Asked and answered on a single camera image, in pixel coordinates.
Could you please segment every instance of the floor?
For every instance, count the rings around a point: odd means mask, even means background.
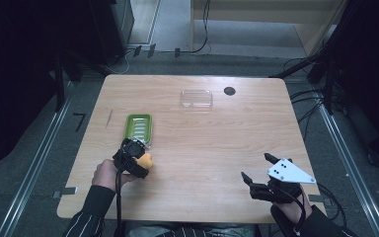
[[[155,50],[158,51],[174,51],[175,48],[190,50],[190,1],[131,0],[131,5],[135,6],[135,27],[130,44],[156,43]],[[193,47],[199,49],[206,37],[203,21],[195,21],[194,28]],[[272,55],[283,58],[306,56],[292,24],[208,21],[207,35],[207,45],[200,54]]]

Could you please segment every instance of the hand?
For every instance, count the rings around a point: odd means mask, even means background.
[[[265,159],[275,165],[280,160],[271,154],[265,153]],[[285,183],[272,176],[269,176],[267,184],[257,184],[242,172],[243,181],[249,186],[250,194],[253,199],[266,200],[278,203],[291,203],[292,197],[302,194],[301,186],[297,183]]]
[[[115,192],[116,167],[113,160],[104,160],[97,166],[92,179],[92,185],[109,188]],[[121,174],[121,186],[125,183],[136,180],[132,175]]]
[[[300,203],[303,203],[303,195],[300,195],[297,199],[300,201]],[[295,201],[293,201],[292,203],[275,203],[275,202],[273,202],[272,204],[278,206],[278,208],[285,214],[285,216],[291,222],[293,222],[293,224],[297,224],[298,221],[300,220],[301,208]],[[310,206],[310,202],[305,197],[304,197],[303,205],[304,205],[304,209],[306,210],[305,219],[307,219],[307,217],[309,217],[312,214],[313,209]]]

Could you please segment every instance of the wooden table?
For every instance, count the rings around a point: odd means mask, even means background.
[[[227,96],[225,87],[236,94]],[[209,90],[210,112],[180,107],[183,90]],[[210,76],[107,77],[83,138],[57,213],[72,217],[83,205],[96,166],[120,146],[130,114],[153,118],[154,167],[145,180],[122,189],[122,217],[133,220],[273,222],[270,203],[253,200],[241,171],[269,180],[264,158],[292,158],[313,175],[285,84],[273,78]],[[304,185],[318,195],[315,185]],[[106,218],[116,218],[115,201]]]
[[[193,21],[202,20],[206,0],[190,0],[190,46],[193,47]],[[294,24],[307,55],[322,47],[323,39],[337,24],[347,0],[214,0],[209,20],[271,22]]]

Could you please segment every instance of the person's arm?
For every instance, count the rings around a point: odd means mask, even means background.
[[[303,203],[302,195],[297,199]],[[306,210],[306,220],[300,229],[301,236],[356,236],[356,234],[349,229],[334,224],[316,205],[311,206],[306,198],[304,198],[303,204]],[[291,232],[295,224],[300,220],[301,209],[296,202],[284,204],[274,203],[271,208],[271,213],[274,218],[278,218],[276,221],[277,223],[279,222],[278,226],[283,232]]]
[[[98,165],[82,210],[73,216],[63,236],[101,236],[104,217],[115,196],[115,176],[113,160]],[[121,185],[133,180],[131,175],[121,175]]]

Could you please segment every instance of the gray floor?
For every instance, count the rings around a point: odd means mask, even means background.
[[[161,0],[130,0],[134,15],[134,25],[129,43],[149,44],[158,15]]]
[[[162,0],[162,6],[168,0]],[[157,23],[162,22],[165,14],[160,13]],[[162,32],[161,26],[156,26],[155,32]],[[157,50],[171,50],[175,47],[185,48],[185,40],[181,35],[175,34],[175,37],[161,39],[156,33],[152,42],[157,42]],[[281,44],[275,44],[268,53],[256,55],[234,55],[243,54],[239,50],[238,43],[233,41],[228,43],[229,51],[222,53],[212,53],[216,43],[211,42],[211,52],[209,55],[190,55],[182,54],[178,58],[170,53],[157,52],[153,57],[148,58],[147,52],[143,51],[139,56],[127,57],[125,60],[111,67],[111,69],[127,74],[172,74],[172,75],[235,75],[261,77],[278,73],[282,70],[284,63],[293,57],[304,56],[300,52],[288,52],[284,43],[298,47],[298,44],[292,44],[296,35],[281,35]],[[84,69],[85,77],[82,82],[75,84],[74,92],[71,97],[71,103],[66,113],[66,117],[61,124],[55,140],[49,150],[38,180],[34,185],[32,194],[27,205],[16,225],[13,236],[59,236],[66,228],[69,220],[59,218],[56,215],[56,209],[59,199],[52,198],[54,191],[60,191],[65,187],[70,169],[79,149],[82,137],[88,124],[93,107],[98,98],[100,89],[104,83],[104,78],[99,74]],[[310,86],[305,80],[306,73],[297,72],[294,77],[287,78],[287,89],[290,94],[298,91],[309,90]],[[314,106],[314,101],[306,101],[293,105],[294,111],[298,118],[302,117],[308,110]],[[40,140],[51,123],[54,116],[55,99],[53,98],[46,107],[44,107],[25,132],[16,148],[0,162],[0,226],[8,211],[10,203],[18,191],[29,167],[38,150]],[[73,113],[86,114],[85,121],[76,132],[79,123],[78,117]],[[339,122],[339,128],[349,145],[353,154],[353,159],[357,164],[364,182],[374,196],[379,206],[379,168],[371,166],[366,160],[365,147],[359,142],[353,126],[350,121],[342,115],[335,113],[335,118]],[[300,123],[300,129],[304,133],[305,122]],[[340,155],[333,143],[331,135],[319,113],[314,113],[309,121],[308,133],[305,139],[306,148],[312,162],[312,166],[317,180],[327,186],[337,197],[345,209],[347,226],[354,230],[359,236],[376,236],[369,224],[359,198],[351,185],[349,176],[341,162]],[[329,215],[334,214],[336,209],[332,205],[327,205]],[[113,234],[115,221],[107,221],[106,236]],[[267,225],[261,225],[264,236],[267,236]]]
[[[138,19],[142,14],[136,13]],[[140,28],[135,30],[141,35]],[[261,22],[208,21],[207,46],[199,53],[297,58],[305,51],[292,24]],[[203,21],[194,22],[194,46],[199,49],[205,39]],[[190,50],[190,1],[161,0],[153,25],[153,36],[148,44],[156,43],[155,50]]]

